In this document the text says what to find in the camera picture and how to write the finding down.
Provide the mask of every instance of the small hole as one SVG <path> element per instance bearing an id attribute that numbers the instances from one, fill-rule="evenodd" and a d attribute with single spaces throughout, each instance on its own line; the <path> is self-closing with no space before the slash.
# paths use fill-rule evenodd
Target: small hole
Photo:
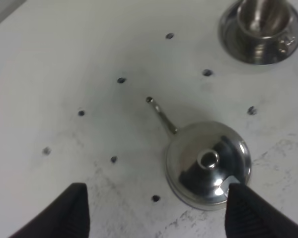
<path id="1" fill-rule="evenodd" d="M 126 78 L 119 78 L 119 79 L 117 79 L 117 82 L 118 83 L 124 83 L 124 82 L 126 82 Z"/>
<path id="2" fill-rule="evenodd" d="M 152 196 L 151 199 L 152 199 L 153 202 L 158 202 L 160 200 L 160 196 L 154 195 L 154 196 Z"/>
<path id="3" fill-rule="evenodd" d="M 146 98 L 146 102 L 147 102 L 147 103 L 150 103 L 152 100 L 153 100 L 152 97 L 147 97 L 147 98 Z"/>
<path id="4" fill-rule="evenodd" d="M 204 76 L 206 76 L 206 77 L 209 77 L 209 76 L 211 76 L 213 74 L 213 71 L 210 70 L 210 69 L 204 69 L 203 72 L 202 72 L 202 74 Z"/>
<path id="5" fill-rule="evenodd" d="M 113 156 L 110 158 L 110 161 L 114 164 L 117 161 L 117 156 Z"/>
<path id="6" fill-rule="evenodd" d="M 174 37 L 174 34 L 173 33 L 168 33 L 165 38 L 166 39 L 172 39 Z"/>
<path id="7" fill-rule="evenodd" d="M 42 150 L 42 154 L 43 155 L 49 155 L 51 153 L 51 149 L 49 147 L 45 147 L 43 150 Z"/>
<path id="8" fill-rule="evenodd" d="M 82 110 L 82 111 L 79 111 L 79 112 L 78 112 L 78 115 L 79 115 L 80 117 L 82 117 L 83 115 L 85 115 L 85 111 L 83 111 L 83 110 Z"/>
<path id="9" fill-rule="evenodd" d="M 254 106 L 250 107 L 248 109 L 248 111 L 247 111 L 247 114 L 249 114 L 249 115 L 255 115 L 255 114 L 257 114 L 256 108 Z"/>
<path id="10" fill-rule="evenodd" d="M 217 157 L 214 153 L 211 153 L 211 152 L 206 153 L 201 158 L 201 164 L 206 168 L 213 168 L 216 162 L 217 162 Z"/>

